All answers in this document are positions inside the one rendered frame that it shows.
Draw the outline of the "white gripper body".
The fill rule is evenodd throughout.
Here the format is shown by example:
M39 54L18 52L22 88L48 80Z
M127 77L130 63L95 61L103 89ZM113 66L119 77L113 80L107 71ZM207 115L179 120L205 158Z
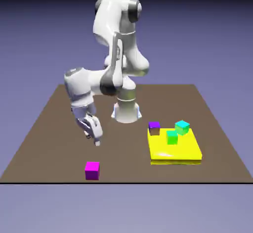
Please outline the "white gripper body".
M100 140L103 135L103 130L99 119L91 114L86 114L85 117L77 119L77 124L85 132L91 135L93 140Z

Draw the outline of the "small magenta cube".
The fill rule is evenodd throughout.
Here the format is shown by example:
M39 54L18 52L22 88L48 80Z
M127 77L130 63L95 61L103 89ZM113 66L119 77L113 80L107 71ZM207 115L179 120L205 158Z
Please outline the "small magenta cube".
M100 162L87 161L84 171L86 180L99 180Z

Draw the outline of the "small purple cube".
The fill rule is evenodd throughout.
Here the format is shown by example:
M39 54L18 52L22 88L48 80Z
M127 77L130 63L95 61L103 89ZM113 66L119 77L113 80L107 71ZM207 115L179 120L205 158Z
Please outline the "small purple cube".
M160 122L159 121L151 121L149 122L148 129L149 129L149 134L151 136L159 136L160 134Z

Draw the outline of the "small green cube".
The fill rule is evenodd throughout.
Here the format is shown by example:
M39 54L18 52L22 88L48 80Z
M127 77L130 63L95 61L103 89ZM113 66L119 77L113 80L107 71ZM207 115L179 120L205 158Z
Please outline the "small green cube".
M167 130L166 141L168 145L176 145L178 143L178 133L175 130Z

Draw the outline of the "small cyan cube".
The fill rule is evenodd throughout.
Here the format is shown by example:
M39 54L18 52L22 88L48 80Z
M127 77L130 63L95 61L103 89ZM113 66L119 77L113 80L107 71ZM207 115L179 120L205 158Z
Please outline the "small cyan cube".
M175 123L174 129L179 135L185 135L188 133L190 128L190 124L185 122L184 120L180 120Z

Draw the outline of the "large yellow box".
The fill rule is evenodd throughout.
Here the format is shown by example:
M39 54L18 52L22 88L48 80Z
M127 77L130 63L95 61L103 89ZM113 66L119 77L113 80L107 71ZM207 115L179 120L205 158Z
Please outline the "large yellow box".
M159 135L147 133L150 160L152 165L195 165L201 164L202 152L192 129L185 135L177 135L177 144L167 143L167 131L172 128L161 128Z

